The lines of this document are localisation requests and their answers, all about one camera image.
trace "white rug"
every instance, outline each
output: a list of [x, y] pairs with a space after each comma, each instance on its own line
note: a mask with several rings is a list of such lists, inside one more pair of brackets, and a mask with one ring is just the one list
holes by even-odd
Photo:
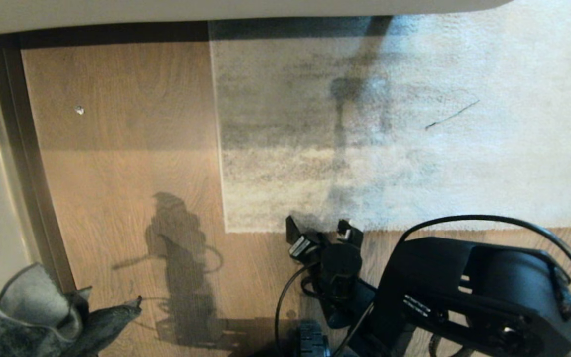
[[571, 226], [571, 1], [210, 30], [228, 232]]

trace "gray rug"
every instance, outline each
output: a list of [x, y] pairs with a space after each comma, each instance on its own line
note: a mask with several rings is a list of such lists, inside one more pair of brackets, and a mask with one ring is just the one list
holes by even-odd
[[571, 226], [571, 2], [210, 31], [227, 231]]

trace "gray cloth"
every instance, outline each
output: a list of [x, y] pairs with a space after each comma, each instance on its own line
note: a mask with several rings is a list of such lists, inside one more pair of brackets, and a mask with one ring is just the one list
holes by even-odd
[[92, 356], [140, 315], [140, 297], [89, 313], [90, 292], [63, 294], [40, 264], [13, 276], [0, 294], [0, 357]]

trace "wooden floor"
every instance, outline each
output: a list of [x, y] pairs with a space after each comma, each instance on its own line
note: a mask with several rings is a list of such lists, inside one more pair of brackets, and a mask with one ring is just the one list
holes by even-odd
[[[142, 316], [102, 355], [236, 357], [269, 345], [297, 265], [283, 235], [224, 231], [208, 41], [29, 48], [23, 63], [77, 287], [93, 285], [93, 309], [144, 298]], [[557, 233], [571, 244], [571, 229]], [[439, 234], [557, 253], [520, 231]], [[378, 283], [399, 235], [365, 237], [368, 282]], [[303, 318], [322, 321], [295, 288], [284, 335]], [[416, 334], [407, 355], [427, 355], [428, 338]], [[442, 355], [454, 348], [443, 344]]]

